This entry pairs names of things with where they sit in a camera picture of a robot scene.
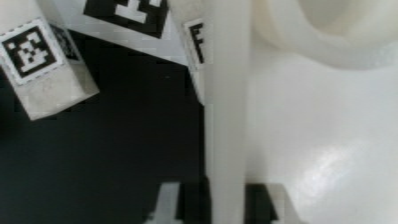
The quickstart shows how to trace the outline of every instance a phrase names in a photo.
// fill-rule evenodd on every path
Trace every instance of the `white vertical bar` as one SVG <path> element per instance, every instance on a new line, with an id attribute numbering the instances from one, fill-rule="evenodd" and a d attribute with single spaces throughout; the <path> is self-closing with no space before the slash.
<path id="1" fill-rule="evenodd" d="M 251 1 L 206 1 L 206 13 L 206 161 L 213 224 L 242 224 Z"/>

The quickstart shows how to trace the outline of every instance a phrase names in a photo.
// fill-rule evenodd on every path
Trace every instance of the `white pole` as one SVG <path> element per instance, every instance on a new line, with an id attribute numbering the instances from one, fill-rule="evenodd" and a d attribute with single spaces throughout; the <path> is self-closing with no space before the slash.
<path id="1" fill-rule="evenodd" d="M 213 224 L 244 223 L 251 1 L 206 1 L 206 153 Z"/>

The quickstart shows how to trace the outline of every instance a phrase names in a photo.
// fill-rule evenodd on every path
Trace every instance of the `white surface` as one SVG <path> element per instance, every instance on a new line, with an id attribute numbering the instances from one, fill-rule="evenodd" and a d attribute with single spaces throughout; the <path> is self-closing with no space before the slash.
<path id="1" fill-rule="evenodd" d="M 84 15 L 84 8 L 87 0 L 54 0 L 62 14 L 66 26 L 71 30 L 98 37 L 149 55 L 174 61 L 187 65 L 187 56 L 183 51 L 183 44 L 176 31 L 176 25 L 167 16 L 165 31 L 162 39 L 144 35 L 125 27 L 101 21 L 100 19 Z"/>
<path id="2" fill-rule="evenodd" d="M 286 224 L 398 223 L 398 65 L 325 67 L 254 33 L 249 182 Z"/>
<path id="3" fill-rule="evenodd" d="M 206 2 L 206 168 L 213 224 L 244 223 L 249 12 L 249 1 Z"/>
<path id="4" fill-rule="evenodd" d="M 311 19 L 320 19 L 308 14 L 332 11 L 325 1 L 253 2 L 256 29 L 279 47 L 340 68 L 370 69 L 398 63 L 398 26 L 391 22 L 396 20 L 396 0 L 334 2 L 343 6 L 322 27 L 315 27 Z"/>

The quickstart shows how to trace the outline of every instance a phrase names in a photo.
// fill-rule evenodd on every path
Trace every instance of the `marker on block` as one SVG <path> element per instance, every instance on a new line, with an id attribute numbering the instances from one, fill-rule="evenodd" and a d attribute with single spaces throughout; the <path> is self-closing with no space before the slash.
<path id="1" fill-rule="evenodd" d="M 52 1 L 2 0 L 0 21 L 0 65 L 38 120 L 100 90 Z"/>

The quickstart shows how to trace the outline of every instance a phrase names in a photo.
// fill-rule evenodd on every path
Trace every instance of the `black square pattern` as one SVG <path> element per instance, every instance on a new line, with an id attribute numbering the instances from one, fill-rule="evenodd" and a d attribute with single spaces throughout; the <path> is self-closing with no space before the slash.
<path id="1" fill-rule="evenodd" d="M 57 63 L 55 54 L 39 26 L 34 26 L 29 30 L 18 33 L 2 42 L 2 47 L 20 78 L 27 78 Z"/>
<path id="2" fill-rule="evenodd" d="M 87 0 L 84 14 L 146 35 L 162 38 L 167 0 Z"/>
<path id="3" fill-rule="evenodd" d="M 66 54 L 66 58 L 73 61 L 80 61 L 80 57 L 78 57 L 78 53 L 77 53 L 77 49 L 71 43 L 71 38 L 68 35 L 68 31 L 57 27 L 54 24 L 52 26 L 52 30 L 54 30 L 54 35 L 59 41 L 59 45 Z"/>

